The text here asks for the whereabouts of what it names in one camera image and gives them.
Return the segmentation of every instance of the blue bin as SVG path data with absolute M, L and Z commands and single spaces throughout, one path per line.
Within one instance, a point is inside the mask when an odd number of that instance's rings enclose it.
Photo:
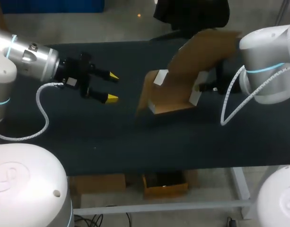
M 105 0 L 0 0 L 3 13 L 101 13 Z

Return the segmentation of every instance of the gray floor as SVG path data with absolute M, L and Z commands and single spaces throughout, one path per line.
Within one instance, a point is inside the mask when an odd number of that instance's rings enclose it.
M 243 35 L 275 23 L 281 0 L 229 0 L 231 16 L 225 29 Z M 106 0 L 103 14 L 6 15 L 10 31 L 43 44 L 92 43 L 148 40 L 168 33 L 170 27 L 152 17 L 154 0 Z M 290 7 L 282 24 L 290 23 Z M 250 188 L 259 181 L 265 167 L 244 168 Z M 175 201 L 233 200 L 236 193 L 227 169 L 200 170 L 200 188 Z M 125 193 L 83 195 L 82 207 L 148 203 L 140 190 Z M 241 220 L 239 209 L 191 210 L 132 215 L 134 227 L 193 226 L 223 227 L 226 217 L 239 220 L 240 227 L 258 227 L 255 220 Z M 105 215 L 102 227 L 126 227 L 125 215 Z
M 249 190 L 254 189 L 265 170 L 265 166 L 244 168 Z M 139 184 L 128 187 L 125 192 L 85 194 L 82 196 L 82 207 L 237 199 L 229 169 L 199 170 L 199 182 L 200 187 L 192 188 L 186 196 L 168 200 L 144 200 L 142 187 L 139 187 Z M 133 213 L 132 223 L 134 227 L 225 227 L 227 216 L 235 218 L 240 227 L 259 227 L 256 220 L 242 220 L 240 208 Z M 127 227 L 127 217 L 124 214 L 104 215 L 102 227 L 113 226 Z
M 275 23 L 281 0 L 228 0 L 225 29 L 247 34 Z M 153 18 L 154 0 L 106 0 L 101 14 L 8 14 L 10 31 L 42 44 L 148 40 L 170 26 Z M 290 7 L 282 24 L 290 23 Z

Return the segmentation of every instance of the black chair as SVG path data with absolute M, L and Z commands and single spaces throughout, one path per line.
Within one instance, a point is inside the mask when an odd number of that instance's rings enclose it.
M 152 41 L 190 39 L 201 30 L 224 27 L 230 17 L 228 0 L 158 0 L 154 17 L 174 32 Z

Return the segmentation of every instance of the black tabletop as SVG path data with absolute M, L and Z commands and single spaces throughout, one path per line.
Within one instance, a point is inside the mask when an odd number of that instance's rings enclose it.
M 98 67 L 120 78 L 111 84 L 93 78 L 92 85 L 118 95 L 114 105 L 84 100 L 74 90 L 48 88 L 42 104 L 50 118 L 48 130 L 25 143 L 53 154 L 68 175 L 144 173 L 178 169 L 290 164 L 290 99 L 275 105 L 247 104 L 230 122 L 220 125 L 223 96 L 202 95 L 192 109 L 135 117 L 143 80 L 149 70 L 165 69 L 183 41 L 61 44 L 63 57 L 81 51 L 93 55 Z M 227 63 L 236 71 L 241 59 Z M 41 84 L 18 76 L 0 133 L 21 137 L 42 128 L 35 104 Z M 232 95 L 231 112 L 245 97 Z

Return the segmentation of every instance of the open cardboard box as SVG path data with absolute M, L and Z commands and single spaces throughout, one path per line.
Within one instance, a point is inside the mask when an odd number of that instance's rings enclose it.
M 154 70 L 145 77 L 137 112 L 149 108 L 161 114 L 194 107 L 200 92 L 194 85 L 204 82 L 207 73 L 222 59 L 236 51 L 239 32 L 205 30 L 179 49 L 167 70 Z

